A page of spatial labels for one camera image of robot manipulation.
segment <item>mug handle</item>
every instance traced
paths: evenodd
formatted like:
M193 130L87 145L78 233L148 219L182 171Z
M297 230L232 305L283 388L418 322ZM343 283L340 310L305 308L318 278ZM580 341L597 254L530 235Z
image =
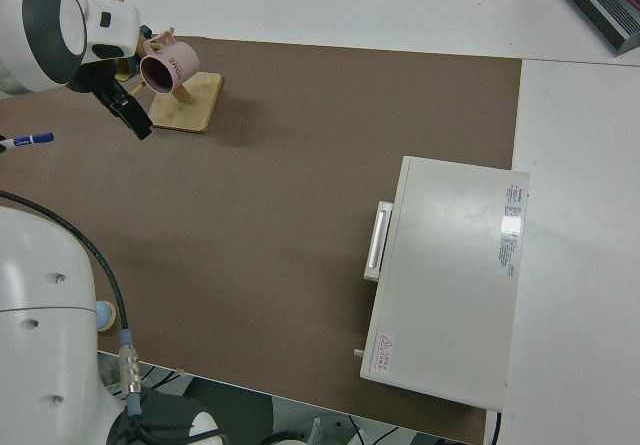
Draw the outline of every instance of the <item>mug handle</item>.
M167 42L176 43L176 37L174 37L173 34L169 30L166 30L166 31L156 35L155 37L148 38L148 39L146 39L144 41L144 43L142 44L142 48L144 49L144 51L145 51L145 53L147 55L155 55L156 52L151 47L151 43L152 42L157 42L161 38L165 39L165 44L167 44Z

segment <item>red triangle symbol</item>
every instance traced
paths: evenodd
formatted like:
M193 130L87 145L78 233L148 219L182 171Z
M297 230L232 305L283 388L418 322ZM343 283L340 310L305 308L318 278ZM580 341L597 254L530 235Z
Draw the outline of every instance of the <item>red triangle symbol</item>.
M393 343L391 343L391 340L389 340L384 335L380 335L380 350L384 350L385 348L389 348L391 346L393 346Z

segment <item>white table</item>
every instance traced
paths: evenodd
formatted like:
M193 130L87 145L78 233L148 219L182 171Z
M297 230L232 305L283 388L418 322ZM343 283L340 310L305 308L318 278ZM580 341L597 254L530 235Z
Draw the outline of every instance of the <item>white table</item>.
M526 59L513 168L532 185L500 443L637 441L640 50L614 57L566 0L129 1L184 35Z

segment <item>blue marker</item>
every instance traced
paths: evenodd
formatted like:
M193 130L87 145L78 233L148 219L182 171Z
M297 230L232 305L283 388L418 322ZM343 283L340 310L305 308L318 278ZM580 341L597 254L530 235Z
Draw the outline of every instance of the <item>blue marker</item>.
M53 142L53 133L40 133L38 135L28 135L26 137L0 140L0 153L6 152L10 148L21 147L23 145L31 145L32 143L47 142Z

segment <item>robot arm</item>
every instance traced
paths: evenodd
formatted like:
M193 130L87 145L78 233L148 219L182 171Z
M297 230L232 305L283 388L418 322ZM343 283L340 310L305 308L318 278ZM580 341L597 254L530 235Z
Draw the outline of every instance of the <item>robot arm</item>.
M115 68L109 77L109 67L92 66L135 54L140 18L133 5L114 0L0 0L0 30L0 98L49 90L75 79L73 90L93 92L138 138L151 133L146 113L116 82Z

